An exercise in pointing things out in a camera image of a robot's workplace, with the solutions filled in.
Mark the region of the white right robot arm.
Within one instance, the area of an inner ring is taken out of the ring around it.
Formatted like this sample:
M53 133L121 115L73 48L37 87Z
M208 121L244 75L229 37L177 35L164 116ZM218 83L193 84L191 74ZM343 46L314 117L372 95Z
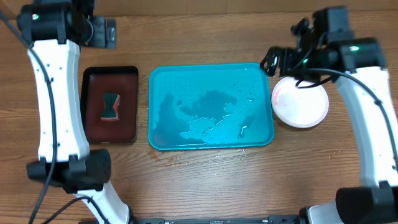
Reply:
M397 221L397 117L379 42L357 39L343 6L327 7L292 26L296 48L271 47L266 75L293 77L296 86L334 82L348 109L361 165L361 185L340 188L334 201L305 207L289 223Z

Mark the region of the white plate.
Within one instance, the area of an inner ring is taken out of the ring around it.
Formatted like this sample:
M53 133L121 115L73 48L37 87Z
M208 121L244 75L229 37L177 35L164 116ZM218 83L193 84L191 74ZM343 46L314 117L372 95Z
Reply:
M285 124L295 128L312 128L321 123L329 109L329 98L322 86L299 83L292 77L277 82L271 95L272 109Z

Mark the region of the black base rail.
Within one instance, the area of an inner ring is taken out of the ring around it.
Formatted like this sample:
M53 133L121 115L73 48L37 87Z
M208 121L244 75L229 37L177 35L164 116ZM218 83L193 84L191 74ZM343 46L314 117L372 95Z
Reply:
M179 219L135 218L130 223L136 224L307 224L299 215L270 215L267 218L220 218L220 219Z

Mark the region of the teal plastic tray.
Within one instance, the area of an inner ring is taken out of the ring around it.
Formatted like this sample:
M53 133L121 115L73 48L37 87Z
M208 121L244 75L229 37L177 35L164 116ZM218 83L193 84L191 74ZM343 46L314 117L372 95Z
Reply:
M165 66L150 74L155 149L262 147L274 136L268 77L258 63Z

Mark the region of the black rectangular tray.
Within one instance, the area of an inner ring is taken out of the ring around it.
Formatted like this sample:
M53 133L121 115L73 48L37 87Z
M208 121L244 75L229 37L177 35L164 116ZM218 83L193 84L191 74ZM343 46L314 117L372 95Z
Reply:
M91 144L131 144L137 134L139 71L135 66L89 67L83 72L80 109ZM119 120L103 121L104 93L120 95Z

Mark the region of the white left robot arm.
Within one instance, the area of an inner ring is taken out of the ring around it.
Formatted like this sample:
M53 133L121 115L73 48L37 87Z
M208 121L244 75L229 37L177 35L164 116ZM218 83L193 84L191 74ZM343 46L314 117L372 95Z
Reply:
M78 64L82 47L113 49L116 23L95 16L94 1L34 1L22 7L17 34L27 47L37 87L38 159L29 179L82 201L98 223L131 223L131 209L111 181L105 149L91 151L81 120Z

